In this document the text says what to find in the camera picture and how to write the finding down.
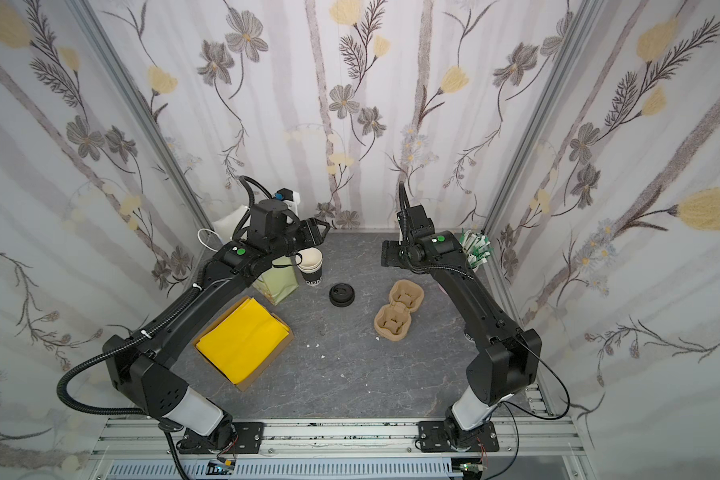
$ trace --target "yellow tissue paper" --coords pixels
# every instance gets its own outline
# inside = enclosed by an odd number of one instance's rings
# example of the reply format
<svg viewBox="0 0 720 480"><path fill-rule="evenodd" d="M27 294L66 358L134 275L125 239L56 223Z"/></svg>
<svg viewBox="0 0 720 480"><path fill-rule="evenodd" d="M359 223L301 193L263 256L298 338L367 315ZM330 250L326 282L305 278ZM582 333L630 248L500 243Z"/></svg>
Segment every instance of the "yellow tissue paper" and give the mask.
<svg viewBox="0 0 720 480"><path fill-rule="evenodd" d="M262 364L289 331L259 302L249 298L205 334L197 349L226 378L238 384Z"/></svg>

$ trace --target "light green paper bag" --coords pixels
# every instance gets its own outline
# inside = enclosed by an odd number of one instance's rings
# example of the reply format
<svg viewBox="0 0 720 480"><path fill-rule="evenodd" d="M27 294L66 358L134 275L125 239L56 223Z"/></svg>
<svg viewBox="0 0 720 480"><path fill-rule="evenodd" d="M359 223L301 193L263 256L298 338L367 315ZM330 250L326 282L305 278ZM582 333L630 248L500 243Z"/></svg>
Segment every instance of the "light green paper bag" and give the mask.
<svg viewBox="0 0 720 480"><path fill-rule="evenodd" d="M287 256L281 256L272 264L288 265L288 267L270 268L253 282L253 287L261 292L271 304L277 305L298 288L298 282L296 281L296 269L293 268L291 259Z"/></svg>

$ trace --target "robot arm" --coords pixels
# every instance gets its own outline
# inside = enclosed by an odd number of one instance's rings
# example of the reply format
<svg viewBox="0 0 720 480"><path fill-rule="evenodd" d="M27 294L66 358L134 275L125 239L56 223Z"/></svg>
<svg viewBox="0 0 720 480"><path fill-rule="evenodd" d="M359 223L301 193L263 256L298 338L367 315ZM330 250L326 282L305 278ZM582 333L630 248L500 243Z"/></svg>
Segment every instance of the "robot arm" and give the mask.
<svg viewBox="0 0 720 480"><path fill-rule="evenodd" d="M156 418L165 430L177 431L184 426L204 437L210 450L221 450L234 439L231 416L192 390L170 368L204 325L229 299L269 270L273 260L322 244L330 229L316 218L300 220L276 199L261 200L250 211L250 226L241 229L237 240L224 245L201 267L198 279L202 280L191 287L201 290L198 297L154 336L106 359L115 389ZM246 240L240 240L243 233L247 233ZM152 323L163 322L177 307L171 305ZM132 339L112 336L104 351L118 349Z"/></svg>
<svg viewBox="0 0 720 480"><path fill-rule="evenodd" d="M403 241L384 242L382 266L432 275L474 338L478 356L467 367L470 388L449 409L445 422L451 445L469 447L498 403L535 381L538 360L530 352L541 353L541 338L534 330L523 331L501 309L472 273L456 237L448 231L435 232L423 206L408 206L404 189L400 197Z"/></svg>

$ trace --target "gray tabletop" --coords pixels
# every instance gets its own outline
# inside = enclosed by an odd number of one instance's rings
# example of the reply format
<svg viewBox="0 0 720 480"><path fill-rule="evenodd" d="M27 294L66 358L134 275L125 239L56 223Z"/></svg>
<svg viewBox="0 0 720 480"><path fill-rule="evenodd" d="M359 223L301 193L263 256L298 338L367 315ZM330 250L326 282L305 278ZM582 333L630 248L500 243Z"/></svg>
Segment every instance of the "gray tabletop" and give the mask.
<svg viewBox="0 0 720 480"><path fill-rule="evenodd" d="M380 265L382 241L396 238L329 234L320 246L323 276L318 286L304 284L297 274L299 288L277 306L253 288L243 293L282 318L295 335L245 392L192 346L172 370L236 418L443 416L468 387L464 372L477 351L464 338L456 308L429 275ZM388 303L394 282L403 278L422 286L424 302L412 314L408 335L391 342L376 333L373 319ZM340 282L355 289L354 303L345 308L328 300L328 289ZM528 408L526 399L518 397L515 401ZM500 408L499 415L507 413Z"/></svg>

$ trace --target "black cup lid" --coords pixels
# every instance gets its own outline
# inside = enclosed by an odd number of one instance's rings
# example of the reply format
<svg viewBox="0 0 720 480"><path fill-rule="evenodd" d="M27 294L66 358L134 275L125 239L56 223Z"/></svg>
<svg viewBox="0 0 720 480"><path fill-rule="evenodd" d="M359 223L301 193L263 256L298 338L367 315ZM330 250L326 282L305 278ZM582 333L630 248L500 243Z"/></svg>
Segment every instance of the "black cup lid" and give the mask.
<svg viewBox="0 0 720 480"><path fill-rule="evenodd" d="M349 283L336 283L328 292L328 298L336 306L349 306L355 301L355 289Z"/></svg>

